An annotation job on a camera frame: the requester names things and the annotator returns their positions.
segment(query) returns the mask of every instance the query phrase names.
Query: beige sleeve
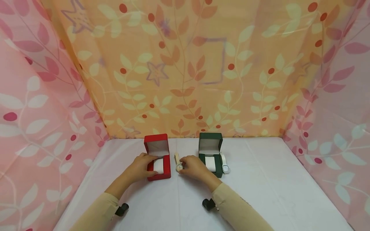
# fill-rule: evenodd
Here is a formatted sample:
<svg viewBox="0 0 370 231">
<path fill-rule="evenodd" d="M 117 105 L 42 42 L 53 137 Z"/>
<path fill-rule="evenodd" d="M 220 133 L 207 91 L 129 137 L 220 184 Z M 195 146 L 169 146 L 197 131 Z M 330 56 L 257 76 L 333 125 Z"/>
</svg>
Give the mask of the beige sleeve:
<svg viewBox="0 0 370 231">
<path fill-rule="evenodd" d="M 105 231 L 118 209 L 118 199 L 102 193 L 72 226 L 70 231 Z"/>
<path fill-rule="evenodd" d="M 212 199 L 235 231 L 273 231 L 261 215 L 226 184 L 216 188 Z"/>
</svg>

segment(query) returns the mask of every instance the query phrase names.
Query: left hand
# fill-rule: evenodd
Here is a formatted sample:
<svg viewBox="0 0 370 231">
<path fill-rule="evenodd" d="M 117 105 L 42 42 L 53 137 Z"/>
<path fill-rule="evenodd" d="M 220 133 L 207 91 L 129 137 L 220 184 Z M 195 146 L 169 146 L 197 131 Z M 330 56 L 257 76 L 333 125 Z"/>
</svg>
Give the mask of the left hand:
<svg viewBox="0 0 370 231">
<path fill-rule="evenodd" d="M 148 164 L 153 160 L 158 159 L 158 156 L 150 156 L 146 153 L 141 153 L 137 156 L 134 162 L 123 172 L 128 177 L 131 183 L 144 180 L 158 174 L 156 171 L 147 171 Z"/>
</svg>

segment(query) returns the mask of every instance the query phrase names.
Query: red watch box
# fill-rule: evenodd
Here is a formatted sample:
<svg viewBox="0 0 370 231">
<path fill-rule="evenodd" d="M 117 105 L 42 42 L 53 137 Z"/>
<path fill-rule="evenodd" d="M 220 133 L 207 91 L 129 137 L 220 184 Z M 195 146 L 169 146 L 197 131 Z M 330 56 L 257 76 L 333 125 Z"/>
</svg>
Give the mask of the red watch box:
<svg viewBox="0 0 370 231">
<path fill-rule="evenodd" d="M 149 155 L 158 156 L 159 159 L 163 159 L 163 174 L 148 177 L 148 181 L 171 178 L 171 165 L 169 160 L 167 134 L 145 136 L 144 145 Z M 147 170 L 154 170 L 154 161 L 148 164 Z"/>
</svg>

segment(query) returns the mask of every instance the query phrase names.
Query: box lid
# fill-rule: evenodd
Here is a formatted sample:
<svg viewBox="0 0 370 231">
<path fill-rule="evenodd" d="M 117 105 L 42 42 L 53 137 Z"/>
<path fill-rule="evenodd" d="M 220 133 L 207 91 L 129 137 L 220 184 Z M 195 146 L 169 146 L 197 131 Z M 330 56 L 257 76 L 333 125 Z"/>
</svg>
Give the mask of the box lid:
<svg viewBox="0 0 370 231">
<path fill-rule="evenodd" d="M 149 155 L 159 157 L 169 155 L 167 134 L 145 136 L 144 145 Z"/>
<path fill-rule="evenodd" d="M 205 133 L 199 134 L 199 153 L 205 155 L 220 154 L 222 145 L 221 133 Z"/>
</svg>

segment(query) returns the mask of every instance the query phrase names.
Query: watch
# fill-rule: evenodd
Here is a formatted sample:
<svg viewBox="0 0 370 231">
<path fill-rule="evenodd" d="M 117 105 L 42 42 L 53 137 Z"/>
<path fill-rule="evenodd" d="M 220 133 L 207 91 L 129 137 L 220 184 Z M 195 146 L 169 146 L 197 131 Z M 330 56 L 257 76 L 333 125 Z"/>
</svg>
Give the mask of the watch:
<svg viewBox="0 0 370 231">
<path fill-rule="evenodd" d="M 175 152 L 176 171 L 179 172 L 183 167 L 180 162 L 179 153 Z"/>
<path fill-rule="evenodd" d="M 229 168 L 228 164 L 226 163 L 225 155 L 223 153 L 220 153 L 220 155 L 221 155 L 221 158 L 222 158 L 222 171 L 223 171 L 224 174 L 229 174 L 230 168 Z"/>
</svg>

